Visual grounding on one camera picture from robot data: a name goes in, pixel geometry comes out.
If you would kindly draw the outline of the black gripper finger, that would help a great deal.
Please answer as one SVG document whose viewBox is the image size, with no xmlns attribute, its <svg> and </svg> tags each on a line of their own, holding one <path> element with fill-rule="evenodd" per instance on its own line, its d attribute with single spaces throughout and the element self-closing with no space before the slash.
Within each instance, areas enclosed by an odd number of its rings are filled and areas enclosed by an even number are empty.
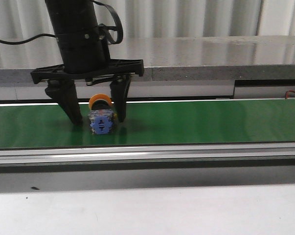
<svg viewBox="0 0 295 235">
<path fill-rule="evenodd" d="M 58 103 L 73 124 L 82 124 L 83 118 L 73 80 L 49 80 L 45 93 Z"/>
<path fill-rule="evenodd" d="M 131 76 L 127 74 L 117 76 L 116 79 L 110 83 L 111 98 L 119 122 L 124 122 L 126 118 L 126 101 L 131 80 Z"/>
</svg>

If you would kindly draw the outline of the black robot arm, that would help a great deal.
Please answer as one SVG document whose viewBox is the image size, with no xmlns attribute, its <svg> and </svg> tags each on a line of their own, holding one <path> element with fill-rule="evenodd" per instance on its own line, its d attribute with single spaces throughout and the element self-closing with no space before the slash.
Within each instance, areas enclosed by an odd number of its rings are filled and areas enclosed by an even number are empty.
<svg viewBox="0 0 295 235">
<path fill-rule="evenodd" d="M 143 60 L 112 59 L 109 45 L 123 40 L 116 11 L 105 5 L 114 26 L 98 24 L 94 0 L 47 0 L 45 2 L 63 63 L 31 72 L 34 84 L 46 81 L 45 93 L 63 109 L 74 125 L 82 122 L 75 81 L 88 86 L 110 82 L 118 120 L 126 117 L 126 100 L 133 75 L 144 74 Z"/>
</svg>

